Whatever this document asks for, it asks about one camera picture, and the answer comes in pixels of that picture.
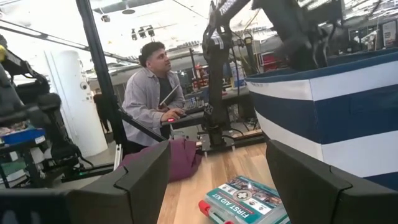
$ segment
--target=black robotic arm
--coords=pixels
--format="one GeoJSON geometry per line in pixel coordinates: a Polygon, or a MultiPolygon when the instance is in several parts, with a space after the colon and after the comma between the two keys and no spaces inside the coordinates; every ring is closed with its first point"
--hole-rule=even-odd
{"type": "MultiPolygon", "coordinates": [[[[230,20],[250,0],[225,0],[211,9],[209,24],[203,34],[203,55],[210,69],[209,100],[205,110],[205,128],[212,147],[223,147],[225,114],[222,107],[223,65],[233,47],[230,20]]],[[[262,8],[274,25],[283,44],[276,53],[287,57],[296,70],[326,67],[326,47],[329,35],[322,22],[335,23],[342,18],[340,0],[333,0],[314,10],[300,7],[296,0],[254,0],[252,9],[262,8]]]]}

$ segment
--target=white column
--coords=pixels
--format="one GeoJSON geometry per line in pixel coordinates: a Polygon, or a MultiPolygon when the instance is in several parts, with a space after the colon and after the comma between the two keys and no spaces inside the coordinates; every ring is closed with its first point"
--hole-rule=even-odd
{"type": "Polygon", "coordinates": [[[74,50],[51,50],[44,54],[52,90],[62,100],[61,113],[69,136],[83,156],[103,152],[108,145],[78,53],[74,50]]]}

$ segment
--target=red latch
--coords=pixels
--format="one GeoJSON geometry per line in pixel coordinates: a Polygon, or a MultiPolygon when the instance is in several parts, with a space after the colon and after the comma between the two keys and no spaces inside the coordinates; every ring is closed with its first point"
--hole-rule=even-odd
{"type": "Polygon", "coordinates": [[[209,210],[210,210],[211,206],[209,204],[207,204],[204,200],[201,200],[199,202],[199,209],[200,211],[205,214],[207,217],[209,217],[209,210]]]}

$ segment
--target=man's hand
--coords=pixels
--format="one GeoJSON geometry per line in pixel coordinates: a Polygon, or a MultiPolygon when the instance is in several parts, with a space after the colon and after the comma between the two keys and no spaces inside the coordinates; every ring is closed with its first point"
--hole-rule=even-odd
{"type": "Polygon", "coordinates": [[[180,119],[180,115],[184,114],[184,110],[180,108],[174,108],[171,110],[168,110],[166,113],[163,114],[162,118],[160,119],[162,122],[166,122],[169,119],[180,119]]]}
{"type": "Polygon", "coordinates": [[[159,111],[159,112],[166,113],[166,112],[168,112],[169,108],[168,108],[167,105],[164,103],[164,104],[160,105],[156,110],[159,111]]]}

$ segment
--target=blue bin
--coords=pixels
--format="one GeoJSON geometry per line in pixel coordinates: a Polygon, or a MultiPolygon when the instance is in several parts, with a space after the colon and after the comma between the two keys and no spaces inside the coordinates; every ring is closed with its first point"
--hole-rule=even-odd
{"type": "Polygon", "coordinates": [[[44,129],[26,129],[23,131],[2,136],[1,138],[5,144],[13,145],[30,140],[35,140],[36,138],[42,137],[44,135],[44,129]]]}

